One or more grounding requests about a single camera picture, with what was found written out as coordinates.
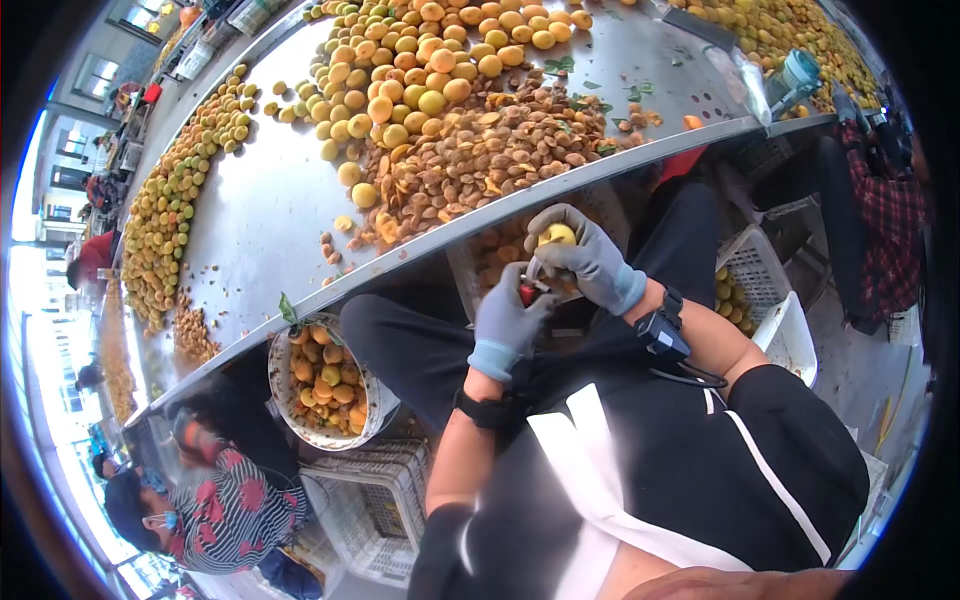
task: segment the forearm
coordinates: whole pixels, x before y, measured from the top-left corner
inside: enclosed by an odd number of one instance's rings
[[[499,400],[503,384],[470,368],[464,381],[464,392],[470,398]],[[451,502],[472,504],[477,492],[490,478],[493,465],[494,435],[480,429],[473,420],[454,409],[446,422],[426,487],[426,512]]]
[[[648,278],[643,298],[624,313],[623,320],[633,325],[644,315],[660,308],[663,305],[663,290],[661,283]],[[719,390],[724,398],[740,375],[770,362],[736,325],[709,308],[684,299],[680,317],[684,322],[684,339],[690,346],[690,364],[723,375],[729,383],[726,388]]]

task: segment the black wristband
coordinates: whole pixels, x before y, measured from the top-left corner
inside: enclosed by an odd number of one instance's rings
[[[481,429],[499,429],[514,422],[517,417],[524,416],[517,410],[516,403],[507,397],[497,401],[481,400],[477,402],[467,396],[463,388],[458,389],[453,394],[453,408],[459,408]]]

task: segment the black cap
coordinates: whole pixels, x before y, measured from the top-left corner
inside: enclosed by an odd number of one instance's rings
[[[140,477],[132,468],[115,475],[104,490],[107,516],[124,540],[141,552],[159,552],[159,536],[143,526],[147,507],[140,501]]]

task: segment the red shirt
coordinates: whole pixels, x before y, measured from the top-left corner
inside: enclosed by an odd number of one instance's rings
[[[907,310],[917,302],[926,223],[920,184],[886,162],[890,177],[874,177],[864,157],[863,141],[853,121],[842,122],[840,138],[850,163],[853,198],[867,224],[860,297],[876,298],[875,318]]]
[[[86,269],[86,280],[97,278],[97,269],[109,269],[113,266],[113,257],[110,255],[110,243],[113,241],[113,231],[95,235],[86,240],[80,247],[77,260]]]

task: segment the gray work glove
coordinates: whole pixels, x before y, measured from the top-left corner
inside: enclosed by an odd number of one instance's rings
[[[566,223],[577,245],[549,243],[537,247],[537,236],[552,223]],[[527,226],[523,247],[543,263],[548,275],[567,269],[577,276],[577,288],[597,306],[619,317],[643,297],[647,275],[623,261],[623,254],[600,226],[569,204],[554,204]]]
[[[556,294],[543,294],[530,306],[523,307],[520,274],[526,270],[527,264],[512,262],[504,267],[499,282],[477,309],[473,330],[476,342],[467,362],[497,381],[513,379],[510,369],[533,347],[543,323],[560,300]]]
[[[841,123],[847,119],[851,119],[856,123],[857,127],[860,128],[861,133],[866,135],[870,132],[870,124],[867,123],[867,118],[863,116],[860,107],[851,100],[850,95],[847,94],[843,86],[836,80],[833,80],[833,94],[831,98],[833,99],[833,107],[837,110],[837,118]]]

